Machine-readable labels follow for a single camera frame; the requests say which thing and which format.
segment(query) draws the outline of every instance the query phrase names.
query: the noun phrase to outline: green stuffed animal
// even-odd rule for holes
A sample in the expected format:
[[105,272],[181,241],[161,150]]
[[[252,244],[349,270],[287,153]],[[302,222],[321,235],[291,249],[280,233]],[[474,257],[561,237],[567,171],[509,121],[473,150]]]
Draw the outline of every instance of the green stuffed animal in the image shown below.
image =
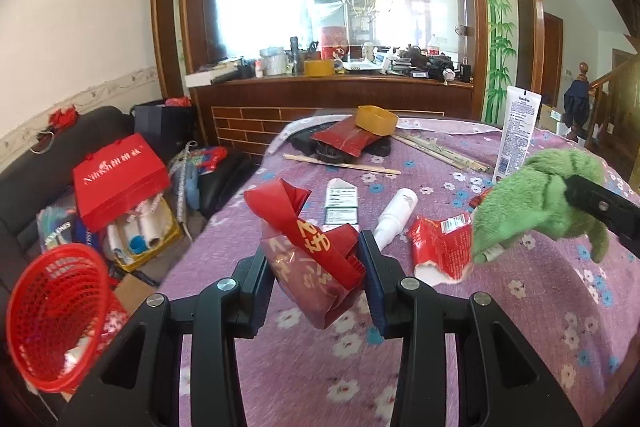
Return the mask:
[[591,259],[602,261],[609,248],[606,227],[564,197],[564,180],[574,174],[604,185],[602,160],[572,149],[541,151],[495,185],[473,214],[476,263],[490,259],[484,254],[487,249],[498,244],[508,248],[527,230],[555,241],[585,233],[591,242]]

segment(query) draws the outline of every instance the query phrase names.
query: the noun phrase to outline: brown tile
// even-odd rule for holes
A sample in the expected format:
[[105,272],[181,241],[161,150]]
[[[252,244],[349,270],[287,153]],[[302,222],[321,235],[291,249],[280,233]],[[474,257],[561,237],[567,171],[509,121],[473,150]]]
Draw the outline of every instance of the brown tile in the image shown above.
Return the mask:
[[249,156],[251,156],[251,161],[254,163],[254,165],[262,164],[262,159],[264,158],[264,156],[261,156],[259,154],[250,154]]
[[294,121],[299,120],[300,118],[306,118],[308,116],[313,115],[315,113],[315,109],[309,109],[304,107],[281,107],[280,108],[280,116],[283,120],[286,121]]
[[242,117],[250,120],[280,120],[280,110],[277,107],[243,107]]
[[264,155],[267,146],[262,143],[234,142],[234,147],[252,154]]
[[249,142],[271,143],[276,136],[270,132],[248,132],[246,139]]
[[239,107],[212,107],[211,111],[216,118],[242,118]]
[[264,121],[262,127],[267,132],[280,132],[287,126],[287,122]]
[[260,120],[236,120],[230,118],[229,129],[242,129],[245,131],[262,131],[262,122]]
[[246,140],[244,131],[236,131],[231,129],[218,129],[218,136],[228,140]]

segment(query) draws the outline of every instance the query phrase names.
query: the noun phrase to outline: floral tablecloth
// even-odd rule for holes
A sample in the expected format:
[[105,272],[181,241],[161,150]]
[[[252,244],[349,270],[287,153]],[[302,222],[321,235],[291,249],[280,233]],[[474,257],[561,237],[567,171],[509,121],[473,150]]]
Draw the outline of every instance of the floral tablecloth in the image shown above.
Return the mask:
[[[500,132],[468,124],[438,124],[414,130],[465,155],[494,165]],[[534,133],[529,153],[575,144],[547,131]],[[418,194],[415,214],[444,219],[468,208],[470,198],[491,184],[491,176],[458,171],[400,142],[391,156],[364,155],[360,162],[396,168],[400,175],[373,174],[298,163],[282,158],[297,153],[285,144],[267,156],[244,189],[276,176],[313,194],[302,217],[322,224],[326,184],[340,177],[359,188],[363,229],[396,190]],[[606,166],[607,188],[636,204],[640,199]],[[242,190],[218,214],[161,287],[170,298],[195,295],[233,272],[236,262],[255,252],[259,220]],[[584,425],[590,427],[617,396],[638,362],[640,263],[615,237],[600,265],[589,256],[586,236],[552,241],[530,232],[493,263],[476,266],[471,276],[437,291],[468,297],[491,294],[520,328],[562,385]],[[400,235],[384,253],[412,271],[411,245]],[[185,342],[180,376],[180,425],[190,425],[190,341]],[[364,295],[327,330],[316,330],[276,286],[264,327],[252,341],[237,341],[238,367],[248,424],[260,427],[386,426],[391,418],[401,341],[383,341],[372,327]],[[455,349],[447,345],[452,360]],[[457,381],[449,364],[447,425],[457,425]]]

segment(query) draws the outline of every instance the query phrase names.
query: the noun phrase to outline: silver screw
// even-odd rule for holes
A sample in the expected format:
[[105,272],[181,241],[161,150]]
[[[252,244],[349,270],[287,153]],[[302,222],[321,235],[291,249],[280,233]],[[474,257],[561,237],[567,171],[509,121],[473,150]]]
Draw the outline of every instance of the silver screw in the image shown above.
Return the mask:
[[484,292],[474,293],[474,301],[481,306],[488,306],[491,304],[491,295]]
[[218,289],[222,290],[223,292],[228,292],[229,290],[232,290],[233,288],[236,287],[236,281],[233,279],[221,279],[218,281]]
[[152,308],[157,308],[163,302],[164,295],[160,295],[159,293],[154,293],[146,298],[146,305],[151,306]]
[[414,279],[413,277],[405,277],[400,281],[400,285],[405,290],[414,291],[420,287],[420,281]]

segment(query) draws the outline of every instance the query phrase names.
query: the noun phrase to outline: red bucket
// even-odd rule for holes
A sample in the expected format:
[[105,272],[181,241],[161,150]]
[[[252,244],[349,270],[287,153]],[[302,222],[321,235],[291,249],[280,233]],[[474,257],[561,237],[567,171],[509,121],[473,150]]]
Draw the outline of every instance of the red bucket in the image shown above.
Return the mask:
[[9,351],[20,373],[46,393],[72,393],[127,322],[92,248],[53,248],[22,273],[9,301]]

